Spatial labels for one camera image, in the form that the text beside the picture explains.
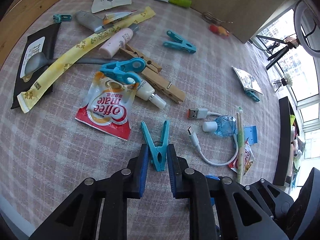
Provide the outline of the pink lotion bottle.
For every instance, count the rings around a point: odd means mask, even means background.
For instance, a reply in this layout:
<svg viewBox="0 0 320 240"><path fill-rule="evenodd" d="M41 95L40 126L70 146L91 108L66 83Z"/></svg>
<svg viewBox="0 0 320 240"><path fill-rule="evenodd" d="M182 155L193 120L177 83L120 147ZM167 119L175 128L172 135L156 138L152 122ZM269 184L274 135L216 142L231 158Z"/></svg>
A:
<svg viewBox="0 0 320 240"><path fill-rule="evenodd" d="M123 48L127 42L131 40L138 29L139 26L135 23L131 24L127 28L121 29L99 48L99 53L103 58L111 59L120 48Z"/></svg>

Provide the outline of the small white tube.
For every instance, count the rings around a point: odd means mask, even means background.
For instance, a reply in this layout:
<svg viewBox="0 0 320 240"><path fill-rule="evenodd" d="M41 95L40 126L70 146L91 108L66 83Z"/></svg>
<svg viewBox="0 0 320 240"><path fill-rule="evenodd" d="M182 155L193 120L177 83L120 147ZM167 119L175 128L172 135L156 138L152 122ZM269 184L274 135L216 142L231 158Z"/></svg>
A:
<svg viewBox="0 0 320 240"><path fill-rule="evenodd" d="M144 79L141 79L141 83L137 87L136 96L144 101L150 101L159 109L164 109L167 104L159 95L156 94L152 85Z"/></svg>

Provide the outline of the wooden clothes peg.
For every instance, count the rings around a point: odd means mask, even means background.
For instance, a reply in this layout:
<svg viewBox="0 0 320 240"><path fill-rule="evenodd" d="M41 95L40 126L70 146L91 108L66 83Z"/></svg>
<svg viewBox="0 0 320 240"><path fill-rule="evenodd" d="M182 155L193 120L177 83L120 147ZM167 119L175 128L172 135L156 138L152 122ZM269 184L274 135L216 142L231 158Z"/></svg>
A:
<svg viewBox="0 0 320 240"><path fill-rule="evenodd" d="M135 48L125 45L124 48L120 48L120 53L125 58L141 58L144 60L146 67L141 72L142 76L146 78L151 85L153 85L157 90L161 91L168 98L176 103L182 103L185 100L185 93L177 88L172 82L166 80L160 75L162 67L155 61L136 50Z"/></svg>

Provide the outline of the black wet wipes pack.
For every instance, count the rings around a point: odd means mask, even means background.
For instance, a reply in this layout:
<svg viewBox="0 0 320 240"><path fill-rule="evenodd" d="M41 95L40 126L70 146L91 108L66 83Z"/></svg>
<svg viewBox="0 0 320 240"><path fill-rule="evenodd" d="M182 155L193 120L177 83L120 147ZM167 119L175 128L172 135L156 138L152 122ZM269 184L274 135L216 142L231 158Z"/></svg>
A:
<svg viewBox="0 0 320 240"><path fill-rule="evenodd" d="M18 94L28 91L53 59L60 24L53 23L27 37L17 71L12 109L19 107Z"/></svg>

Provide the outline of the grey plastic spoon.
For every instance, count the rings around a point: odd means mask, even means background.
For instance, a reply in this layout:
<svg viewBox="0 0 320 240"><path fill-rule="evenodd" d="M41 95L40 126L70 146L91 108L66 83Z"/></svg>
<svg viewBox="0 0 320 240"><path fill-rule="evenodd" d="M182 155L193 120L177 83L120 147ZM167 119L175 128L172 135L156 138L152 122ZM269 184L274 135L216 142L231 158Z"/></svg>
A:
<svg viewBox="0 0 320 240"><path fill-rule="evenodd" d="M37 53L33 55L25 65L24 75L30 75L44 66L51 66L54 63L67 63L67 64L107 64L120 59L100 59L100 58L85 58L82 57L78 60L71 59L70 56L60 57L58 59L48 59L44 53Z"/></svg>

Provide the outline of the big blue clothes peg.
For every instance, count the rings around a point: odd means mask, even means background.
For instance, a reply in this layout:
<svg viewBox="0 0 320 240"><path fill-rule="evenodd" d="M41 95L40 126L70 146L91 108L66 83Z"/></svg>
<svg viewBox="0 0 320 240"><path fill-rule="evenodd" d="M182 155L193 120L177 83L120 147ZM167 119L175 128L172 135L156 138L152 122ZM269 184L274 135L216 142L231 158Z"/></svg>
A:
<svg viewBox="0 0 320 240"><path fill-rule="evenodd" d="M141 83L138 73L141 73L145 67L145 61L137 57L127 61L114 61L103 64L99 71L115 81L132 85Z"/></svg>

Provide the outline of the blue white product package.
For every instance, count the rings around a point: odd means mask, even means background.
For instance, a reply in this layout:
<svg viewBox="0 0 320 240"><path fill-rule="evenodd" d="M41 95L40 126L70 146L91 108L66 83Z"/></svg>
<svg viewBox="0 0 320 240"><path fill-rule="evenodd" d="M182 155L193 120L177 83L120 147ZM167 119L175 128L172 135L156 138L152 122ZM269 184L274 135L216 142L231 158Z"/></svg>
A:
<svg viewBox="0 0 320 240"><path fill-rule="evenodd" d="M244 90L249 90L263 95L263 91L261 90L256 78L253 75L233 66L232 69L234 70Z"/></svg>

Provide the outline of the long yellow sachet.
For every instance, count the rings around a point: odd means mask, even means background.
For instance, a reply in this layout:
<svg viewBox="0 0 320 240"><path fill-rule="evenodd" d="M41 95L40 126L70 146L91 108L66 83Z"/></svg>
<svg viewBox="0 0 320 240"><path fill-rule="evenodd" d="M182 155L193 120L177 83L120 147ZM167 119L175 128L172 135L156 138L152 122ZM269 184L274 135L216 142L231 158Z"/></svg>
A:
<svg viewBox="0 0 320 240"><path fill-rule="evenodd" d="M121 29L129 27L131 24L139 24L155 16L156 13L150 8L146 7L144 12L130 16L124 20L117 22L114 27L110 27L98 34L93 34L82 40L69 51L60 57L70 56L71 59L80 59L89 51L97 47L99 44L109 40L115 33ZM48 88L73 64L54 63L49 66L43 74L32 84L31 88L26 92L21 92L17 96L18 103L23 113L29 112Z"/></svg>

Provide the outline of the blue round lid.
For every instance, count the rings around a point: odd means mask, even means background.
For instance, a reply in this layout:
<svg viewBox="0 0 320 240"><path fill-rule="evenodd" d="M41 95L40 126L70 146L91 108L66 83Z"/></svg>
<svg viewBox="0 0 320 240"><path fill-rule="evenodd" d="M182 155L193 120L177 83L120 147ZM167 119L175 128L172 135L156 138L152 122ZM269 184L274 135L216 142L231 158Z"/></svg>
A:
<svg viewBox="0 0 320 240"><path fill-rule="evenodd" d="M205 177L209 178L209 179L220 180L220 178L213 176L213 175L206 175Z"/></svg>

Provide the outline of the small red snack sachet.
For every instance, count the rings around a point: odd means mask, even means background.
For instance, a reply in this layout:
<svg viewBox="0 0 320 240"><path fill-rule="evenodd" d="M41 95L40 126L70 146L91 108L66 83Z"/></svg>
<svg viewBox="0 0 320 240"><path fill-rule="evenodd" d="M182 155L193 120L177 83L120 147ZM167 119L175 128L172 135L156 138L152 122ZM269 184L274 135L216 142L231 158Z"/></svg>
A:
<svg viewBox="0 0 320 240"><path fill-rule="evenodd" d="M254 157L253 152L251 150L249 140L246 139L245 145L244 145L244 175L247 173L247 171L253 165L254 160L255 160L255 157ZM237 173L238 172L238 157L236 157L230 164L228 164L228 167L232 171Z"/></svg>

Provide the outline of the small teal clip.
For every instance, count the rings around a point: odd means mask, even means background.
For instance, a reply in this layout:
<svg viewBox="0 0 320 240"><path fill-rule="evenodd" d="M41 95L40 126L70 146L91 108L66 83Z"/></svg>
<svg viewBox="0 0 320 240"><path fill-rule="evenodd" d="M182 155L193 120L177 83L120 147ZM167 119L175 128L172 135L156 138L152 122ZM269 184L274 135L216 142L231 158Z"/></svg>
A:
<svg viewBox="0 0 320 240"><path fill-rule="evenodd" d="M57 24L62 22L69 22L72 20L72 15L66 15L66 14L54 14L53 15L53 21Z"/></svg>

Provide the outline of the orange toy keychain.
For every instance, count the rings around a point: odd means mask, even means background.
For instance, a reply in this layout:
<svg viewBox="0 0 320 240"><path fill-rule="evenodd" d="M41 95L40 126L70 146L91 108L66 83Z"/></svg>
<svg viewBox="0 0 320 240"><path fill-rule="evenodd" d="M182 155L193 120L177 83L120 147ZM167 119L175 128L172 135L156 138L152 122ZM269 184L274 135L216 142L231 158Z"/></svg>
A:
<svg viewBox="0 0 320 240"><path fill-rule="evenodd" d="M228 30L226 30L224 27L222 26L218 26L218 25L214 25L211 24L209 26L209 30L214 33L215 35L218 35L222 38L227 38L230 36L230 32Z"/></svg>

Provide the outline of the grey foil pouch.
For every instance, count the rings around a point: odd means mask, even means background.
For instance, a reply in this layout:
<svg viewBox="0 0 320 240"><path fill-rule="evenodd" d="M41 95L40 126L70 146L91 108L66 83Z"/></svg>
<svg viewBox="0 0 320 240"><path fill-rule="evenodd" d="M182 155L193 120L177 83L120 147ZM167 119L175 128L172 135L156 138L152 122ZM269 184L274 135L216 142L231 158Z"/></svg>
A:
<svg viewBox="0 0 320 240"><path fill-rule="evenodd" d="M103 24L103 19L86 11L78 11L75 13L74 18L80 25L88 28L94 33L98 34L105 31L108 26Z"/></svg>

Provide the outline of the metal carabiner clip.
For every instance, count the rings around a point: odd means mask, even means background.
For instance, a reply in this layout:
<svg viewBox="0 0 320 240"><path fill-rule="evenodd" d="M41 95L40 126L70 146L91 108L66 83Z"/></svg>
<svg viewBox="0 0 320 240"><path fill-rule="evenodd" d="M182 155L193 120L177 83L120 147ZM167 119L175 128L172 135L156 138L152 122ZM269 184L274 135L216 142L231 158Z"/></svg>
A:
<svg viewBox="0 0 320 240"><path fill-rule="evenodd" d="M220 20L220 19L214 17L212 15L212 13L208 12L208 11L202 13L202 19L204 21L206 21L207 23L209 23L209 24L214 24L214 25L217 25L217 26L221 26L223 23L233 23L231 21Z"/></svg>

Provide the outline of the teal clothes peg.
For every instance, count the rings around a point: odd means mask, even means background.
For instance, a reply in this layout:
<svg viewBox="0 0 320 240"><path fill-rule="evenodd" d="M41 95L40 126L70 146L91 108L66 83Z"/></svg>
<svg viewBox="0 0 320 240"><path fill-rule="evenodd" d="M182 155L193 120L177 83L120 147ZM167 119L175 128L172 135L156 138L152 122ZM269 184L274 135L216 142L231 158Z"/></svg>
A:
<svg viewBox="0 0 320 240"><path fill-rule="evenodd" d="M151 164L157 172L162 172L165 170L165 163L167 161L167 146L169 144L169 125L169 120L165 120L160 140L154 141L150 135L146 123L142 121L140 124L145 142L149 147Z"/></svg>
<svg viewBox="0 0 320 240"><path fill-rule="evenodd" d="M258 98L258 96L251 90L244 90L244 93L251 98L254 102L259 102L260 99Z"/></svg>
<svg viewBox="0 0 320 240"><path fill-rule="evenodd" d="M171 38L171 40L165 41L163 46L170 49L181 50L189 54L196 53L196 47L174 31L168 30L167 35Z"/></svg>

